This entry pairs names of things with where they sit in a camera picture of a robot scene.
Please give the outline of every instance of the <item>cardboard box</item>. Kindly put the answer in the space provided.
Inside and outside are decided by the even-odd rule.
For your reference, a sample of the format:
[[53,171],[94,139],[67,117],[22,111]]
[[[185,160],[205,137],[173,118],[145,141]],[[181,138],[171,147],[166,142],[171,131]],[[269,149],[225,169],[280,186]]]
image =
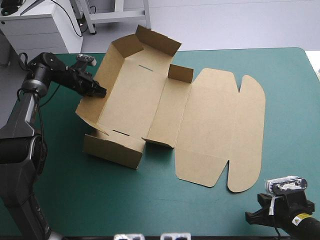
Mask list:
[[95,79],[105,98],[76,113],[96,130],[86,153],[137,169],[146,142],[175,148],[178,178],[212,187],[229,161],[228,187],[251,187],[261,168],[265,95],[250,76],[171,64],[180,43],[139,26],[110,45]]

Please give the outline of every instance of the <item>cabinet drawer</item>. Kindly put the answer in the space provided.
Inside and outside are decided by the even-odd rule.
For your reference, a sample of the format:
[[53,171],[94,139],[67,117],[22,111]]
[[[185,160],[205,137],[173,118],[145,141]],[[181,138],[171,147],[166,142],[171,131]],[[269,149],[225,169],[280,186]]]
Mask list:
[[7,36],[7,39],[15,50],[60,48],[66,46],[59,33],[14,35]]
[[28,60],[30,61],[41,53],[67,54],[68,50],[66,47],[50,47],[41,49],[21,49],[16,50],[16,53],[26,53],[28,55]]
[[52,17],[2,20],[0,29],[6,36],[58,33]]

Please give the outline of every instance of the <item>box flap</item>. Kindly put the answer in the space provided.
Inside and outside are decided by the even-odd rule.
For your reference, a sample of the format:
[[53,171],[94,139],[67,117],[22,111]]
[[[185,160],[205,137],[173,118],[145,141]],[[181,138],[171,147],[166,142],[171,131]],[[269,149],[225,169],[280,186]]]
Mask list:
[[107,136],[96,131],[92,135],[85,135],[83,151],[99,158],[137,169],[145,143],[135,138],[126,137],[121,139],[122,137],[121,134],[117,135],[116,132],[111,132],[111,135]]
[[170,64],[168,78],[191,83],[194,77],[194,70],[183,66]]
[[178,178],[212,187],[229,161],[228,187],[250,188],[261,168],[265,94],[252,77],[206,68],[192,84],[176,143]]
[[149,45],[150,47],[157,49],[165,54],[174,56],[181,46],[180,42],[172,40],[165,35],[151,31],[139,25],[136,29],[135,35],[140,42]]
[[170,65],[146,142],[174,148],[191,89],[194,70]]
[[124,36],[117,40],[114,40],[112,44],[124,58],[129,57],[144,49],[135,34]]
[[228,188],[242,192],[257,181],[262,165],[266,97],[251,76],[242,79],[229,155]]

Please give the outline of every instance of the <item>white cabinet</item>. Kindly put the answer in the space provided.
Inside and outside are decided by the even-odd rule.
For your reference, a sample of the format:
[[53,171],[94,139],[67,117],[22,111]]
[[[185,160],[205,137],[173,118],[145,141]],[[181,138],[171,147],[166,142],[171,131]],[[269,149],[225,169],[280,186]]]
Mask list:
[[75,33],[76,30],[81,35],[70,2],[56,0],[70,15],[75,30],[63,9],[50,0],[45,0],[20,16],[34,1],[26,0],[18,12],[12,15],[0,15],[0,29],[14,50],[18,54],[27,53],[29,59],[42,52],[80,53],[83,38]]

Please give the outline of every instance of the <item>box side panel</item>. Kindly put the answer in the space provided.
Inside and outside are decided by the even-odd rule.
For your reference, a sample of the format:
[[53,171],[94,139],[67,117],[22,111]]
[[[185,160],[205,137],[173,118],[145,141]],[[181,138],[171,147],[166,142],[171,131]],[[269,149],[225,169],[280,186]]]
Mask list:
[[111,140],[85,135],[83,151],[96,157],[137,169],[142,157],[143,148],[141,151],[138,151]]
[[147,142],[176,146],[190,89],[190,83],[167,78]]
[[192,84],[176,147],[228,159],[237,95],[231,72],[204,69]]
[[165,35],[151,31],[150,29],[140,25],[136,29],[135,35],[138,37],[140,42],[172,57],[176,54],[181,46],[180,42],[172,40]]
[[196,78],[175,148],[179,178],[215,184],[228,161],[238,94],[231,72],[207,68]]
[[244,76],[230,148],[228,188],[242,192],[257,181],[262,164],[266,97],[259,83]]
[[124,57],[129,57],[144,48],[135,34],[121,37],[112,42],[119,53]]
[[123,62],[124,58],[111,44],[94,77],[102,87],[107,89],[106,97],[83,97],[75,111],[76,114],[92,123],[98,122],[104,105],[112,92]]
[[125,60],[99,123],[132,138],[146,138],[166,76]]

